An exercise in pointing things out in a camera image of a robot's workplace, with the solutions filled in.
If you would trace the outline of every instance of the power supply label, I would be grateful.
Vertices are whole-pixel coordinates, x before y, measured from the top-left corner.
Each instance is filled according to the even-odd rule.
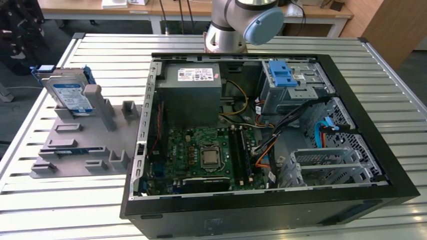
[[[181,68],[177,70],[177,81],[213,81],[212,68]]]
[[[53,89],[61,102],[73,113],[92,112],[89,100],[82,95],[80,84],[53,84]]]

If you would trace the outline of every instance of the black computer chassis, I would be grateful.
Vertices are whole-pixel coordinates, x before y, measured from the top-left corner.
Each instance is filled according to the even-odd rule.
[[[152,56],[181,59],[184,62],[186,56],[197,56],[201,59],[201,57],[229,57],[232,54],[153,53]],[[235,55],[236,58],[267,56],[316,59],[387,177],[384,180],[388,181],[388,185],[129,200],[133,165],[129,164],[120,218],[128,219],[149,239],[345,224],[376,209],[400,204],[420,195],[331,57],[321,54]]]

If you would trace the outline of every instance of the blue hard drive label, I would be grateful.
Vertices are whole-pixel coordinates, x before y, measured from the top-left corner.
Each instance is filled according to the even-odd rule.
[[[53,84],[56,95],[73,113],[92,112],[88,98],[82,95],[80,84]]]

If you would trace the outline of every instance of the black cable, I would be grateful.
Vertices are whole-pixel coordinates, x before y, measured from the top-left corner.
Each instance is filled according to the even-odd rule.
[[[180,22],[181,22],[181,34],[184,35],[184,15],[182,15],[181,0],[177,0],[177,2],[178,2],[178,12],[180,12]]]
[[[288,112],[284,115],[283,119],[279,121],[279,123],[275,125],[272,129],[271,138],[255,148],[255,151],[260,150],[263,147],[268,146],[273,142],[273,140],[281,134],[283,128],[301,117],[308,107],[311,107],[315,104],[328,102],[331,98],[332,98],[331,96],[323,96],[323,97],[319,97],[317,99],[308,100],[301,105],[299,105],[297,108],[295,108],[291,112]]]
[[[162,1],[160,0],[160,7],[161,7],[161,12],[162,12],[162,19],[164,19],[164,34],[169,34],[169,27],[168,27],[168,20],[166,20],[166,14],[165,14],[165,9],[162,8]]]
[[[332,0],[328,0],[327,3],[321,3],[321,4],[320,4],[320,8],[323,9],[331,2],[332,2]]]
[[[297,7],[300,8],[300,10],[301,10],[301,21],[300,21],[300,27],[299,27],[299,31],[297,31],[297,33],[296,33],[296,35],[295,35],[295,37],[297,37],[297,36],[300,35],[300,33],[301,33],[301,31],[303,31],[304,27],[305,27],[307,18],[305,18],[304,8],[303,8],[300,5],[297,5],[295,2],[292,2],[292,1],[291,1],[291,4],[293,4],[295,6],[297,6]]]
[[[188,11],[189,11],[189,18],[190,18],[190,33],[194,34],[193,13],[192,13],[192,7],[189,6],[189,0],[186,0],[186,4],[188,4]]]
[[[276,176],[275,182],[271,181],[272,183],[268,186],[268,188],[275,189],[277,187],[277,165],[276,165],[276,159],[275,159],[275,146],[271,147],[267,155],[268,155],[269,171]]]

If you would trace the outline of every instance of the ram slot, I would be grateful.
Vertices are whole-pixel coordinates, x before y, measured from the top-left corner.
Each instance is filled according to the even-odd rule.
[[[244,185],[248,181],[247,168],[244,164],[244,150],[241,131],[239,129],[228,130],[229,154],[232,162],[233,181],[237,185]]]
[[[252,180],[252,169],[251,169],[251,158],[249,158],[249,151],[248,151],[248,146],[247,146],[247,140],[245,140],[245,136],[243,134],[243,130],[241,128],[237,130],[239,132],[239,136],[241,139],[241,155],[243,155],[243,162],[244,162],[244,166],[245,166],[245,176],[248,179],[248,182],[251,183]]]

